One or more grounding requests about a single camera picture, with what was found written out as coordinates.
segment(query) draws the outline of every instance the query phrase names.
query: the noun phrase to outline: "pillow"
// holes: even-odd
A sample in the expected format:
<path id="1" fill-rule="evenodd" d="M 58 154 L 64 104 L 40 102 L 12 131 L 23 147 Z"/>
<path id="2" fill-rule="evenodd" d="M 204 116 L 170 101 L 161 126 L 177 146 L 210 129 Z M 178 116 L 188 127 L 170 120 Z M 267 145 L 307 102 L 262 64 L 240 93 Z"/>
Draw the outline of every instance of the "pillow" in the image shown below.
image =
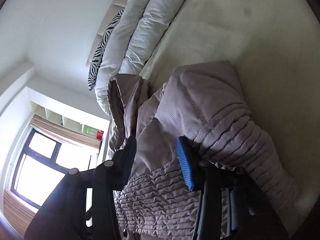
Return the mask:
<path id="1" fill-rule="evenodd" d="M 89 74 L 88 74 L 88 87 L 89 87 L 90 91 L 94 88 L 94 86 L 96 84 L 98 70 L 99 70 L 100 64 L 102 62 L 104 50 L 106 49 L 106 45 L 108 43 L 108 40 L 110 38 L 110 35 L 111 35 L 113 29 L 117 26 L 117 24 L 119 23 L 119 21 L 121 19 L 123 11 L 124 11 L 124 9 L 122 9 L 120 12 L 118 12 L 113 17 L 111 22 L 109 23 L 109 25 L 108 25 L 105 33 L 103 34 L 102 39 L 96 49 L 96 52 L 92 58 L 92 62 L 91 62 L 91 65 L 89 68 Z"/>

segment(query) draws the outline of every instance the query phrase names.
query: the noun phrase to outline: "window frame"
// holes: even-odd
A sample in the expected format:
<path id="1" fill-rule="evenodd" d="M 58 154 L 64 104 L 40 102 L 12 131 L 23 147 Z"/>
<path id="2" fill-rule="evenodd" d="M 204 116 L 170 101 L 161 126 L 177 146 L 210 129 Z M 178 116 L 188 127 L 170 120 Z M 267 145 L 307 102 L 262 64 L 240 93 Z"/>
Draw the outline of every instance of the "window frame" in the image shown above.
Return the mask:
<path id="1" fill-rule="evenodd" d="M 42 136 L 54 141 L 56 143 L 56 146 L 54 147 L 54 150 L 52 152 L 52 156 L 51 158 L 48 158 L 48 157 L 45 157 L 43 156 L 42 154 L 32 150 L 31 148 L 29 148 L 29 144 L 34 136 L 35 133 L 38 133 L 38 134 L 41 134 Z M 16 179 L 17 179 L 17 175 L 18 175 L 18 170 L 19 170 L 19 167 L 21 165 L 23 165 L 23 163 L 21 164 L 21 161 L 22 161 L 22 158 L 25 155 L 27 156 L 30 156 L 31 158 L 33 158 L 34 160 L 44 164 L 45 166 L 49 167 L 49 168 L 52 168 L 56 171 L 59 171 L 63 174 L 66 174 L 67 171 L 69 169 L 65 168 L 65 167 L 62 167 L 60 165 L 58 165 L 56 163 L 56 160 L 57 160 L 57 157 L 58 157 L 58 154 L 59 154 L 59 150 L 60 150 L 60 147 L 61 147 L 62 143 L 48 137 L 47 135 L 39 132 L 38 130 L 36 130 L 35 128 L 32 128 L 30 134 L 28 135 L 28 138 L 26 140 L 26 142 L 24 143 L 24 146 L 22 148 L 22 151 L 19 155 L 19 158 L 18 158 L 18 162 L 17 162 L 17 165 L 15 167 L 15 170 L 14 170 L 14 174 L 13 174 L 13 177 L 12 177 L 12 183 L 11 183 L 11 192 L 14 193 L 17 197 L 19 197 L 20 199 L 22 199 L 23 201 L 25 201 L 26 203 L 30 204 L 31 206 L 37 208 L 37 209 L 40 209 L 41 206 L 39 206 L 38 204 L 34 203 L 33 201 L 31 201 L 30 199 L 26 198 L 25 196 L 23 196 L 22 194 L 20 194 L 15 188 L 15 184 L 16 184 Z"/>

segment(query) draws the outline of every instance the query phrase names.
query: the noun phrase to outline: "white bed sheet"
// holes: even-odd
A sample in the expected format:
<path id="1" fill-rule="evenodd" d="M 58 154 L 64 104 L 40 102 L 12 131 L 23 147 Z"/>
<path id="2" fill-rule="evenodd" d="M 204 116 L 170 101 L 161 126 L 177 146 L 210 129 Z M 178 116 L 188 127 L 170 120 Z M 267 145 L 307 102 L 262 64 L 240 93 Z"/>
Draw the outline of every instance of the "white bed sheet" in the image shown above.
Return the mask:
<path id="1" fill-rule="evenodd" d="M 320 193 L 320 25 L 305 0 L 186 0 L 140 75 L 153 93 L 178 66 L 225 59 L 300 187 L 292 233 Z"/>

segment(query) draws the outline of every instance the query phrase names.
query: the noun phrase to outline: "window pane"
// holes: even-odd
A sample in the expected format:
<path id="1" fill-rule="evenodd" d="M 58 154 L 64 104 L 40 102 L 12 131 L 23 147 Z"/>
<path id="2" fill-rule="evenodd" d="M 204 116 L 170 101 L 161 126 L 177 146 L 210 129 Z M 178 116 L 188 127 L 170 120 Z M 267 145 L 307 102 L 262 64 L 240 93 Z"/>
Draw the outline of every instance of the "window pane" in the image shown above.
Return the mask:
<path id="1" fill-rule="evenodd" d="M 19 178 L 17 191 L 42 206 L 58 185 L 64 174 L 26 156 Z"/>
<path id="2" fill-rule="evenodd" d="M 29 144 L 29 147 L 31 149 L 48 158 L 51 158 L 55 146 L 56 146 L 55 141 L 52 141 L 49 138 L 44 137 L 39 133 L 34 134 Z"/>
<path id="3" fill-rule="evenodd" d="M 85 148 L 63 143 L 56 163 L 67 169 L 78 168 L 79 171 L 86 171 L 89 166 L 90 156 L 90 153 Z"/>

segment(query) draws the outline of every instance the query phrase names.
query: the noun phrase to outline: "headboard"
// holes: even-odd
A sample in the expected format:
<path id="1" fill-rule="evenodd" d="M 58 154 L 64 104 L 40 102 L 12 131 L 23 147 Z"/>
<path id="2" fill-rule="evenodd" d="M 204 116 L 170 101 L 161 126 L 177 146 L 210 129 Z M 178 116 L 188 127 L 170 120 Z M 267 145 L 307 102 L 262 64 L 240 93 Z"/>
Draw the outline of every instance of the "headboard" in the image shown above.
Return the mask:
<path id="1" fill-rule="evenodd" d="M 113 0 L 109 9 L 107 10 L 107 13 L 105 15 L 105 17 L 103 18 L 100 27 L 98 29 L 98 33 L 94 39 L 93 45 L 91 47 L 91 51 L 89 53 L 89 57 L 87 60 L 87 66 L 90 67 L 91 65 L 91 61 L 93 58 L 93 55 L 98 47 L 99 42 L 102 39 L 103 34 L 106 31 L 106 28 L 108 27 L 110 21 L 113 19 L 113 17 L 123 8 L 125 8 L 125 6 L 127 5 L 127 1 L 128 0 Z"/>

